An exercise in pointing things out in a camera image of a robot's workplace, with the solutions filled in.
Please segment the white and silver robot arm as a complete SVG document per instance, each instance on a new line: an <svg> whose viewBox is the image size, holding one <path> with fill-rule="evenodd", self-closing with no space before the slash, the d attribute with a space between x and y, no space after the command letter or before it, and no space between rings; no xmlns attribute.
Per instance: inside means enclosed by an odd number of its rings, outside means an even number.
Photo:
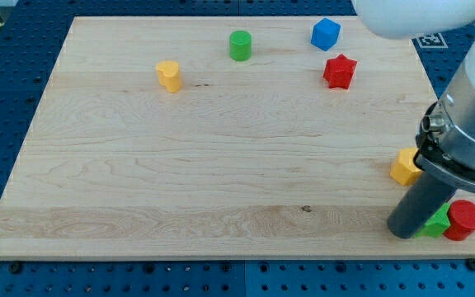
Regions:
<svg viewBox="0 0 475 297"><path fill-rule="evenodd" d="M379 1L353 3L376 35L413 38L475 23L475 1ZM475 42L440 99L424 115L414 158L423 171L408 199L447 201L458 189L475 193Z"/></svg>

